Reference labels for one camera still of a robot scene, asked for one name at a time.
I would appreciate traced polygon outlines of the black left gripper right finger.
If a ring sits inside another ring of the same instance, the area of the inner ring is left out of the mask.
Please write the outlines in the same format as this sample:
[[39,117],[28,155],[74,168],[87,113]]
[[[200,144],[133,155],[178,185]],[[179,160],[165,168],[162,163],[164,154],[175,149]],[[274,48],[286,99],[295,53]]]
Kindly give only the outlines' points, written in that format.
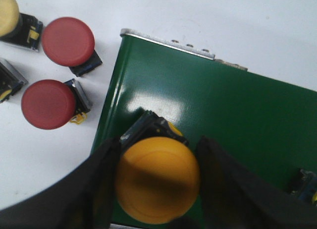
[[213,139],[197,144],[207,229],[315,229],[317,209],[275,188]]

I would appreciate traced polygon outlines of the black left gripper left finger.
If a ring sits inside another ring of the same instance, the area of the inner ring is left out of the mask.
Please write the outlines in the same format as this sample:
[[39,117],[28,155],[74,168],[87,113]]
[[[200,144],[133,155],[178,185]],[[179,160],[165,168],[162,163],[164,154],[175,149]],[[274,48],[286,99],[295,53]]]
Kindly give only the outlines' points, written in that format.
[[44,191],[0,212],[2,229],[107,229],[114,202],[118,138],[105,140],[79,167]]

